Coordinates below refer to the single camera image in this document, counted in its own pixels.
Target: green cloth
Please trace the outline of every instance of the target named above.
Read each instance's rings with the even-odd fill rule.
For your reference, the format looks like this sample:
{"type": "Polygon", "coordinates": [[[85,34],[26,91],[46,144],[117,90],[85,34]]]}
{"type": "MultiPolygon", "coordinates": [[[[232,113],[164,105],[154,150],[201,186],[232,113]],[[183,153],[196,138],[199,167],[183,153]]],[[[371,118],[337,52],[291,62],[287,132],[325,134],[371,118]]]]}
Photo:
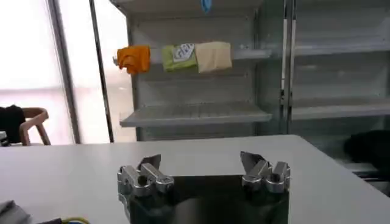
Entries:
{"type": "Polygon", "coordinates": [[[195,44],[168,45],[162,50],[164,71],[196,67],[195,44]]]}

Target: blue tag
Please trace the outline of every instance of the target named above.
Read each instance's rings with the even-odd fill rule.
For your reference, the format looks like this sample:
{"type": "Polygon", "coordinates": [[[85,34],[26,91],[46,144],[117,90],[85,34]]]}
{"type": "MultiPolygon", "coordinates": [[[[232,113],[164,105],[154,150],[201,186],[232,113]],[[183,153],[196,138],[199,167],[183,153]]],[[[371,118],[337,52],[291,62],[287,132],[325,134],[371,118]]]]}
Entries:
{"type": "Polygon", "coordinates": [[[200,0],[202,9],[205,13],[208,13],[213,5],[213,0],[200,0]]]}

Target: towel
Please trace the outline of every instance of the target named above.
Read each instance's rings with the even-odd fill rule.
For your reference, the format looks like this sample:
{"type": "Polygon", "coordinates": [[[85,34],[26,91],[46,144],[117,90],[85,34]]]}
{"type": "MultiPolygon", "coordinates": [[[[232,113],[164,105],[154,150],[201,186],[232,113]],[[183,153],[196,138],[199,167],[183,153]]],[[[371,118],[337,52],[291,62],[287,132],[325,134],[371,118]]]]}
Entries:
{"type": "Polygon", "coordinates": [[[199,73],[207,73],[232,67],[230,43],[209,42],[195,45],[199,73]]]}
{"type": "Polygon", "coordinates": [[[192,68],[197,65],[195,44],[168,45],[162,50],[163,67],[166,72],[192,68]]]}
{"type": "Polygon", "coordinates": [[[119,68],[127,68],[127,73],[137,75],[148,72],[151,52],[149,46],[134,46],[119,49],[117,52],[119,68]]]}

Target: empty shelf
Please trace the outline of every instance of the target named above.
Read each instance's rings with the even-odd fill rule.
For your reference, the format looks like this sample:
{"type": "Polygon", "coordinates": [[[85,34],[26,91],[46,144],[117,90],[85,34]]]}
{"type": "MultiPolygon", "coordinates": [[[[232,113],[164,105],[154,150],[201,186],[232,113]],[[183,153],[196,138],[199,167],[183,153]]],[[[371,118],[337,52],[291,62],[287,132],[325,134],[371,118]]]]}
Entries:
{"type": "Polygon", "coordinates": [[[120,122],[122,127],[266,122],[272,115],[247,102],[143,107],[120,122]]]}
{"type": "Polygon", "coordinates": [[[378,44],[345,44],[342,46],[297,46],[296,55],[327,55],[345,53],[368,53],[390,51],[390,43],[378,44]]]}
{"type": "Polygon", "coordinates": [[[202,10],[200,0],[110,0],[125,15],[155,15],[180,13],[183,16],[208,16],[213,12],[223,11],[253,11],[261,5],[262,0],[213,0],[211,12],[206,14],[202,10]]]}
{"type": "Polygon", "coordinates": [[[390,114],[386,99],[310,99],[293,103],[292,119],[380,116],[390,114]]]}
{"type": "Polygon", "coordinates": [[[338,159],[336,159],[336,162],[353,173],[378,172],[378,170],[370,163],[352,163],[351,161],[343,161],[338,159]]]}
{"type": "MultiPolygon", "coordinates": [[[[232,60],[256,60],[265,59],[271,56],[271,50],[238,49],[232,50],[232,60]]],[[[114,64],[118,65],[116,55],[113,56],[114,64]]],[[[162,64],[161,49],[151,49],[151,64],[162,64]]]]}

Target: beige cloth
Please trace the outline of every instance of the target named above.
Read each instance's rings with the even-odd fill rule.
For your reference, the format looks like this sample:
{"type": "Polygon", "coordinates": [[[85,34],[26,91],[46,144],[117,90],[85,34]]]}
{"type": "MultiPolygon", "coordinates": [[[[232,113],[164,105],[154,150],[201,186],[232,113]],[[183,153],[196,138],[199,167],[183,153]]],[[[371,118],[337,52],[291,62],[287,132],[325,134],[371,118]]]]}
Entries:
{"type": "Polygon", "coordinates": [[[230,43],[209,42],[195,44],[199,73],[206,73],[232,67],[230,43]]]}

